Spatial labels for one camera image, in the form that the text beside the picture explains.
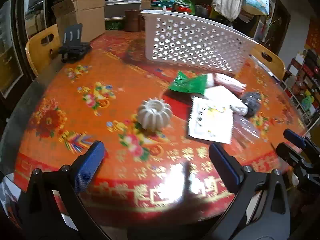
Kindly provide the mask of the dark knitted soft item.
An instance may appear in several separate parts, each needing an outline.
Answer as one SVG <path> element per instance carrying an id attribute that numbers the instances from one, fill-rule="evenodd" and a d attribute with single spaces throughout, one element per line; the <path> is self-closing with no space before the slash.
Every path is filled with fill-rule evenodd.
<path id="1" fill-rule="evenodd" d="M 248 108 L 245 118 L 249 119 L 259 111 L 261 106 L 261 95 L 258 92 L 247 92 L 241 97 L 241 101 Z"/>

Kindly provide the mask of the white printed paper packet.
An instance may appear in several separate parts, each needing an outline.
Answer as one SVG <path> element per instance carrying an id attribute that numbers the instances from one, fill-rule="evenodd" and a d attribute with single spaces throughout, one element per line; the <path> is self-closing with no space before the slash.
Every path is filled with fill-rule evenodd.
<path id="1" fill-rule="evenodd" d="M 193 98 L 188 120 L 188 135 L 195 139 L 230 144 L 233 111 L 229 105 L 208 99 Z"/>

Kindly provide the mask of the green plastic packet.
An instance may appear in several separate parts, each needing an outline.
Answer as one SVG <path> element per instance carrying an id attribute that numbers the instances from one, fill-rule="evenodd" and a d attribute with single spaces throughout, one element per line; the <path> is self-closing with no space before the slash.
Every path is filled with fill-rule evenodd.
<path id="1" fill-rule="evenodd" d="M 187 77 L 183 72 L 179 71 L 175 79 L 169 85 L 169 89 L 180 93 L 203 94 L 206 83 L 206 74 L 198 75 L 196 77 Z"/>

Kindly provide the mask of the white cloth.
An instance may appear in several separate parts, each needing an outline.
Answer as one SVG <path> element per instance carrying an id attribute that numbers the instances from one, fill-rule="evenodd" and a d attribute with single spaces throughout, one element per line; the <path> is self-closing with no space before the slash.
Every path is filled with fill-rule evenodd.
<path id="1" fill-rule="evenodd" d="M 242 116 L 248 113 L 248 107 L 236 95 L 223 86 L 206 88 L 204 94 L 193 93 L 191 96 L 229 106 L 234 113 Z"/>

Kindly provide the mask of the clear plastic wrapper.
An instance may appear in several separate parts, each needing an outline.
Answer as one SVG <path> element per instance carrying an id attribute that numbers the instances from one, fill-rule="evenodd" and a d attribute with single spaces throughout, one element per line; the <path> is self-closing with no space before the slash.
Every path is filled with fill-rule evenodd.
<path id="1" fill-rule="evenodd" d="M 244 116 L 233 114 L 233 139 L 235 139 L 242 148 L 248 148 L 250 144 L 260 138 L 260 132 Z"/>

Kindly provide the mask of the shelf with boxes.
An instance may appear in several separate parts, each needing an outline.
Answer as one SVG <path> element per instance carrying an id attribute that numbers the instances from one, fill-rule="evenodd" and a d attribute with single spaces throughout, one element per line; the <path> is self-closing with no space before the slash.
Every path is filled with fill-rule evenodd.
<path id="1" fill-rule="evenodd" d="M 298 53 L 288 65 L 281 84 L 302 122 L 312 129 L 319 122 L 319 56 L 314 50 Z"/>

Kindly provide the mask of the right wooden chair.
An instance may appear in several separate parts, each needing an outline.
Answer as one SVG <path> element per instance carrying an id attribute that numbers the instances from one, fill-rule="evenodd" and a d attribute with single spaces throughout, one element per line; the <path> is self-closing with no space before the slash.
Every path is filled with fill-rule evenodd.
<path id="1" fill-rule="evenodd" d="M 278 80 L 282 80 L 285 74 L 285 64 L 276 54 L 256 43 L 251 50 L 251 56 L 263 64 L 268 73 L 271 73 Z"/>

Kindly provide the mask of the wooden chair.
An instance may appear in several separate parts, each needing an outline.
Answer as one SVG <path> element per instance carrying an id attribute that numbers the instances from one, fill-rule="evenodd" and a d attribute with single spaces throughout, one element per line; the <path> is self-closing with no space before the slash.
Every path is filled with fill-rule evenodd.
<path id="1" fill-rule="evenodd" d="M 276 54 L 256 43 L 251 50 L 251 56 L 263 64 L 268 73 L 271 73 L 278 80 L 282 80 L 285 74 L 285 64 Z"/>
<path id="2" fill-rule="evenodd" d="M 29 65 L 36 77 L 57 57 L 60 47 L 61 42 L 57 24 L 42 30 L 28 40 L 25 52 Z"/>

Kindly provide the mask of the white ribbed pumpkin ornament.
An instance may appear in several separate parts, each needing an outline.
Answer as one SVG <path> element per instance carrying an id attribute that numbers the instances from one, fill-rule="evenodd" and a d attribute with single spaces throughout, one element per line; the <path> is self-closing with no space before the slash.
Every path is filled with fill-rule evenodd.
<path id="1" fill-rule="evenodd" d="M 171 106 L 163 99 L 144 100 L 137 109 L 137 121 L 143 129 L 155 132 L 168 126 L 172 117 Z"/>

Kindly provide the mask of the black phone stand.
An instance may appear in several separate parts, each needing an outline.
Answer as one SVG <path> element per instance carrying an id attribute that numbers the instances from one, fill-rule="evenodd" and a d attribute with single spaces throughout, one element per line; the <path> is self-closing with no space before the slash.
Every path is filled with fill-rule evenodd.
<path id="1" fill-rule="evenodd" d="M 89 42 L 81 41 L 82 24 L 74 24 L 65 29 L 62 46 L 58 53 L 61 55 L 61 62 L 74 62 L 83 58 L 90 50 Z"/>

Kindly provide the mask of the left wooden chair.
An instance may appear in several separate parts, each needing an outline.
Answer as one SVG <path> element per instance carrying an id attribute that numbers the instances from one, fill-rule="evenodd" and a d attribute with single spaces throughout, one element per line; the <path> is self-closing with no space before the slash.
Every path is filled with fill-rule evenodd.
<path id="1" fill-rule="evenodd" d="M 42 30 L 28 40 L 25 52 L 29 65 L 36 77 L 57 57 L 60 47 L 61 42 L 57 24 Z"/>

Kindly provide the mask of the white perforated plastic basket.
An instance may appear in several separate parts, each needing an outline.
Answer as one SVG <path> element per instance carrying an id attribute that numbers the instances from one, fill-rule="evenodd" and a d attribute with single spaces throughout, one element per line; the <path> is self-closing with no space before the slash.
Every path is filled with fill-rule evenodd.
<path id="1" fill-rule="evenodd" d="M 257 44 L 224 24 L 164 10 L 143 10 L 145 57 L 235 75 Z"/>

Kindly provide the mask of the brown cardboard box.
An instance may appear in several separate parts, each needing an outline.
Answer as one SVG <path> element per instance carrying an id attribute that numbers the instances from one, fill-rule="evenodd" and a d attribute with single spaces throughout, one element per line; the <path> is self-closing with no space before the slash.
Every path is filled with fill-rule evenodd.
<path id="1" fill-rule="evenodd" d="M 105 0 L 64 0 L 52 6 L 60 40 L 65 29 L 82 24 L 81 42 L 90 42 L 105 32 Z"/>

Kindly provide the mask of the brown ceramic cup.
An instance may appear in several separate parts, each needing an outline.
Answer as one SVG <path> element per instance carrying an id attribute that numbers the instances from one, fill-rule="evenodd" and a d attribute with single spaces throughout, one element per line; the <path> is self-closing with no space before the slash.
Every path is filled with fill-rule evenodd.
<path id="1" fill-rule="evenodd" d="M 124 30 L 128 32 L 139 31 L 139 11 L 138 10 L 125 11 Z"/>

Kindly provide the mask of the red wall banner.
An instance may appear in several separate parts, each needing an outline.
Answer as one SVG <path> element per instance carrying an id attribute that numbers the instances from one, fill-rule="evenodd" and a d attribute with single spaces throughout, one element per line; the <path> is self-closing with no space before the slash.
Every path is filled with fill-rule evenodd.
<path id="1" fill-rule="evenodd" d="M 305 44 L 313 49 L 317 55 L 320 54 L 320 22 L 319 18 L 312 18 L 309 24 L 308 35 Z"/>

